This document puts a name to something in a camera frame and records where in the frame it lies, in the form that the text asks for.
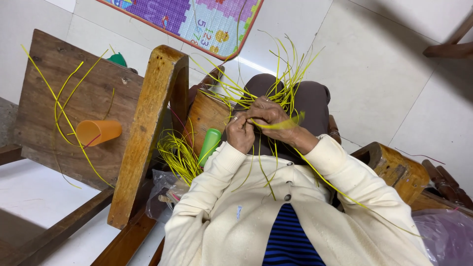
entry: orange plastic cup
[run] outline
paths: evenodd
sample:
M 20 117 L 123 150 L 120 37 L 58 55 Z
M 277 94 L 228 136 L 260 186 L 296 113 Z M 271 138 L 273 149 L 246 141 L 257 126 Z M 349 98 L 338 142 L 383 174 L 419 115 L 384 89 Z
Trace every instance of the orange plastic cup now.
M 84 120 L 77 125 L 77 138 L 82 145 L 95 146 L 122 134 L 122 125 L 114 120 Z

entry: green object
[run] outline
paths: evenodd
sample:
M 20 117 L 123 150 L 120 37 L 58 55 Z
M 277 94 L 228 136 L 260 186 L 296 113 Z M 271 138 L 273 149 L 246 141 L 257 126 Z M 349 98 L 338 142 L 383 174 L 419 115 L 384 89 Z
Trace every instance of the green object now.
M 210 155 L 217 149 L 217 145 L 222 138 L 220 131 L 209 128 L 205 134 L 204 144 L 202 145 L 201 154 L 199 155 L 199 166 L 204 167 L 205 162 Z
M 120 52 L 110 56 L 110 58 L 107 60 L 126 67 L 125 59 L 123 58 L 123 55 Z

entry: blue striped shirt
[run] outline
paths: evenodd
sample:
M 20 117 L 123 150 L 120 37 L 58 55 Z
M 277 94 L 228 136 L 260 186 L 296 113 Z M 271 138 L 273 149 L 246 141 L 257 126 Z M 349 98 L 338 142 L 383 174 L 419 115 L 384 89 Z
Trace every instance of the blue striped shirt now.
M 299 223 L 291 204 L 284 204 L 269 234 L 263 266 L 325 266 Z

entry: cream cardigan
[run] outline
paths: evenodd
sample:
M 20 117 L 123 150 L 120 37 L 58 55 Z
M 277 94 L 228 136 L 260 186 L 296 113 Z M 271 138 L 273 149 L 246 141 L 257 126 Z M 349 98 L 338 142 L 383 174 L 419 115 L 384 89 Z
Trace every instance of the cream cardigan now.
M 410 207 L 392 187 L 330 136 L 319 139 L 305 158 L 324 178 L 397 226 L 419 234 Z M 431 265 L 420 237 L 344 197 L 339 199 L 345 213 L 329 205 L 331 191 L 321 180 L 317 186 L 308 166 L 272 156 L 261 156 L 261 165 L 268 178 L 274 176 L 276 201 L 264 187 L 258 156 L 253 159 L 222 143 L 175 206 L 165 226 L 159 265 L 260 266 L 272 225 L 285 203 L 292 205 L 328 266 Z

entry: yellow duck print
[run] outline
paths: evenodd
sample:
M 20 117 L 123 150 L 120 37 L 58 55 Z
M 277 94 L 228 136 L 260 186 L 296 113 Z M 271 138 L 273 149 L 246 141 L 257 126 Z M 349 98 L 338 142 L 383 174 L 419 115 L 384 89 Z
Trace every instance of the yellow duck print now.
M 230 36 L 228 36 L 228 32 L 223 32 L 223 30 L 219 30 L 219 31 L 217 31 L 217 33 L 215 34 L 215 39 L 216 39 L 217 42 L 219 42 L 219 43 L 221 43 L 222 41 L 223 41 L 223 42 L 228 41 L 228 38 L 230 38 Z
M 214 53 L 218 53 L 219 52 L 219 47 L 215 47 L 213 45 L 210 46 L 210 49 L 209 49 L 211 52 L 214 52 Z

